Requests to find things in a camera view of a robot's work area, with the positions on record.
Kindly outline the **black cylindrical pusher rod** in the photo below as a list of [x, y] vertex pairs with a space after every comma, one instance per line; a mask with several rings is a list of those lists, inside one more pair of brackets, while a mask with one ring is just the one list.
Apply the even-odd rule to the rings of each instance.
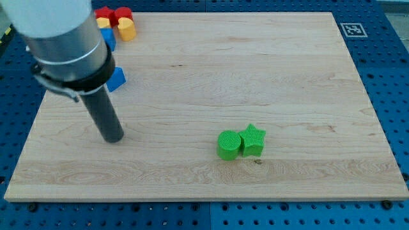
[[104, 86], [81, 95], [81, 100], [105, 142], [122, 140], [124, 131]]

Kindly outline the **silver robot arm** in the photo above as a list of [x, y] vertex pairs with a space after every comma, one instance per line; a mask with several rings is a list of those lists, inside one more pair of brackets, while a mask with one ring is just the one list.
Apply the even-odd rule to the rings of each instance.
[[35, 59], [31, 73], [48, 91], [82, 101], [106, 142], [124, 132], [105, 90], [115, 70], [89, 0], [1, 0]]

